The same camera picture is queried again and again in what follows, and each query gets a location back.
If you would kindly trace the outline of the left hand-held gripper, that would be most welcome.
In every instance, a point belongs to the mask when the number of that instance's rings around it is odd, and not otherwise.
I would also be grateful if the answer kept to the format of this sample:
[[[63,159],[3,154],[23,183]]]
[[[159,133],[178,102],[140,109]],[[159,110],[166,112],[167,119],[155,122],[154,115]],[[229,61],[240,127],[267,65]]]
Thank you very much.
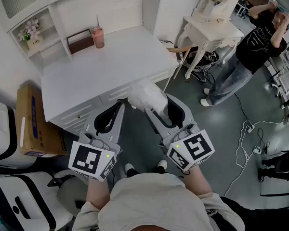
[[[122,101],[104,104],[93,110],[85,123],[85,131],[74,141],[68,168],[103,182],[117,162],[118,145],[125,104]]]

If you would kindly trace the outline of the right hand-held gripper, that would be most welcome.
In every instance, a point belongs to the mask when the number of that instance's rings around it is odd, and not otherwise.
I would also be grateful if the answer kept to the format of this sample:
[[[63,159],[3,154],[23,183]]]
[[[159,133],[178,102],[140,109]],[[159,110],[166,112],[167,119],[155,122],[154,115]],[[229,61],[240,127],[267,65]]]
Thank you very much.
[[[215,149],[206,130],[200,130],[194,122],[189,107],[170,94],[166,96],[168,103],[165,115],[170,125],[155,111],[145,109],[144,112],[154,130],[163,138],[167,157],[186,172],[206,161]]]

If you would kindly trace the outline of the white plastic bag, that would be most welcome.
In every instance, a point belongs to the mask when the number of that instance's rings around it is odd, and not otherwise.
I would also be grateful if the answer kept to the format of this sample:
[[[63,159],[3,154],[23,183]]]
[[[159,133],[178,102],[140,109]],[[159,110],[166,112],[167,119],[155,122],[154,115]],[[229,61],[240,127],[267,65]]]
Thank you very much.
[[[146,109],[153,109],[161,117],[168,116],[166,94],[147,78],[130,85],[128,102],[142,112]]]

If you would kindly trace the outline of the person's left forearm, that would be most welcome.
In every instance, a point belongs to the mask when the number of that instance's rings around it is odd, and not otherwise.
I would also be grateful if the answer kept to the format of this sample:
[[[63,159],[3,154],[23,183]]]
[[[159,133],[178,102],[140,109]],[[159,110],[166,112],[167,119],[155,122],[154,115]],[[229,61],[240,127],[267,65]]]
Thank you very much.
[[[98,181],[89,178],[86,202],[101,210],[110,201],[110,191],[107,180]]]

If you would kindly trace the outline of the person's right forearm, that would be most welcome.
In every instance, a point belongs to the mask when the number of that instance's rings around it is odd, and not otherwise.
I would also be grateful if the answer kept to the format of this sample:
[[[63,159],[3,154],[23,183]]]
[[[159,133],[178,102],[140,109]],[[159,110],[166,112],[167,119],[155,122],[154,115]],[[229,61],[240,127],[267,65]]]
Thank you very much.
[[[196,196],[212,193],[212,188],[201,172],[199,166],[189,170],[189,174],[184,176],[185,187]]]

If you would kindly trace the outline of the white desk with drawers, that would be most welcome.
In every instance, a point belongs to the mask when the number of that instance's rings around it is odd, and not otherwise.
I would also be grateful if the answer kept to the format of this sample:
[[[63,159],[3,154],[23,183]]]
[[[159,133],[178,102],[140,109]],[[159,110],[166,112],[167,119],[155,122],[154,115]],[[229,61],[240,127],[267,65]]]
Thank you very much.
[[[127,96],[131,83],[170,78],[177,63],[156,38],[160,0],[0,0],[0,101],[15,105],[24,83],[42,90],[45,119],[77,134],[94,108]],[[20,27],[40,21],[29,50]],[[94,27],[105,45],[71,54],[66,38]]]

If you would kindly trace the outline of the cardboard box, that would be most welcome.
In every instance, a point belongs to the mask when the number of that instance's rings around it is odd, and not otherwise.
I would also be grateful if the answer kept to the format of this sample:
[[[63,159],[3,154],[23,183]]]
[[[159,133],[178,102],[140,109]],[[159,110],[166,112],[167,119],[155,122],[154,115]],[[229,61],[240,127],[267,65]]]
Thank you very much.
[[[24,155],[45,158],[69,155],[63,130],[45,120],[41,91],[29,84],[17,91],[16,130]]]

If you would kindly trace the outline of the brown wooden box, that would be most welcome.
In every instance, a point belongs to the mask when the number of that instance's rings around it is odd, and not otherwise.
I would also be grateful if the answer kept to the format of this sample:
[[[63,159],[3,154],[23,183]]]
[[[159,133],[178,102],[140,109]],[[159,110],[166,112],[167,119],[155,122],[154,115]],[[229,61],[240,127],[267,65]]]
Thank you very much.
[[[70,42],[71,39],[74,37],[78,37],[78,39],[76,39],[73,42]],[[73,34],[67,37],[66,40],[71,54],[75,54],[83,49],[86,49],[94,45],[94,41],[89,29],[85,29],[76,34]]]

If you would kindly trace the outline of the person's grey sweatshirt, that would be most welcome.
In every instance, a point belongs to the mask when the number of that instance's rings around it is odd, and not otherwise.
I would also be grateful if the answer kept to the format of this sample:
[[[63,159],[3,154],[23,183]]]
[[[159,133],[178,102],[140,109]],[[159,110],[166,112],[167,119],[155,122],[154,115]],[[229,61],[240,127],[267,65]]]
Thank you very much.
[[[243,220],[218,194],[195,195],[167,173],[119,180],[102,209],[83,205],[72,231],[132,231],[148,225],[169,231],[245,231]]]

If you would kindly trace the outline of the pink water bottle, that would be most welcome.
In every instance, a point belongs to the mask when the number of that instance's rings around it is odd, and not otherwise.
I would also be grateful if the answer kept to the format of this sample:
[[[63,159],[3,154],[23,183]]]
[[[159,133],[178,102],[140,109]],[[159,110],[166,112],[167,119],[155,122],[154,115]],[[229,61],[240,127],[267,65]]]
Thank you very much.
[[[104,47],[104,30],[101,27],[94,27],[92,29],[92,38],[96,48],[101,49]]]

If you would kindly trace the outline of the white dressing table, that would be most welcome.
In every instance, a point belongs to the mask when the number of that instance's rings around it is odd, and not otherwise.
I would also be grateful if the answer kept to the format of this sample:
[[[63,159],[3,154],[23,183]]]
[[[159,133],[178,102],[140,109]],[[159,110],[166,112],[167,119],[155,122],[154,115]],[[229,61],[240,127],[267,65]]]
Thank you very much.
[[[236,47],[244,34],[231,22],[218,22],[218,20],[201,20],[193,16],[185,16],[187,24],[178,39],[179,48],[198,47],[196,56],[189,66],[185,79],[189,79],[197,64],[206,52],[213,52],[217,48],[230,47],[230,50],[222,58],[225,63],[226,57],[236,51]]]

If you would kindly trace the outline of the white and black appliance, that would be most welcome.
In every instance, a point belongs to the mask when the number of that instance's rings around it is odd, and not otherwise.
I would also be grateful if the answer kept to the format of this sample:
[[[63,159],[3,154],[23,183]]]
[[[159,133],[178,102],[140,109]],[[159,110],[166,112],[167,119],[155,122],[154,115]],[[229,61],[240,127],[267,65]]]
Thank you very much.
[[[0,167],[25,169],[36,158],[21,153],[16,131],[15,110],[0,102]]]
[[[58,231],[73,218],[47,172],[0,175],[0,231]]]

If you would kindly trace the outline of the white pot with pink flowers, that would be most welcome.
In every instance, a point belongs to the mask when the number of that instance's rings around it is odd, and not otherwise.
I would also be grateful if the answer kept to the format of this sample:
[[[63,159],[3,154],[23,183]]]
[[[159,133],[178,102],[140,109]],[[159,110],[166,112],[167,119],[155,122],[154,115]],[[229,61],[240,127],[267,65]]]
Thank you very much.
[[[25,22],[18,33],[19,41],[24,41],[29,50],[36,48],[43,42],[43,37],[40,34],[40,21],[38,18],[33,18]]]

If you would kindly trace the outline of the black office chair base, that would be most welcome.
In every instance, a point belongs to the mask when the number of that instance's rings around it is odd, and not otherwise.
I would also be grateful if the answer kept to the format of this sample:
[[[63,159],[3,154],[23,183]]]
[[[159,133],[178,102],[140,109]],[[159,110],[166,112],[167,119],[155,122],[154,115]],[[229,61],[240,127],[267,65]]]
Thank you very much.
[[[282,155],[262,160],[266,168],[258,168],[258,181],[263,182],[265,177],[289,181],[289,151]]]

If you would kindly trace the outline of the black bag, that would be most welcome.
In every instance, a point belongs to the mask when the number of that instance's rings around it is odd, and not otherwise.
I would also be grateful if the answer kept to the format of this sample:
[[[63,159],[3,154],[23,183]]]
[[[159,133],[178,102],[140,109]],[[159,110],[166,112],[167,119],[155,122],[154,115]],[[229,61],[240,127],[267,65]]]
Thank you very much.
[[[245,231],[289,231],[289,209],[251,210],[229,198],[221,199],[241,217]]]

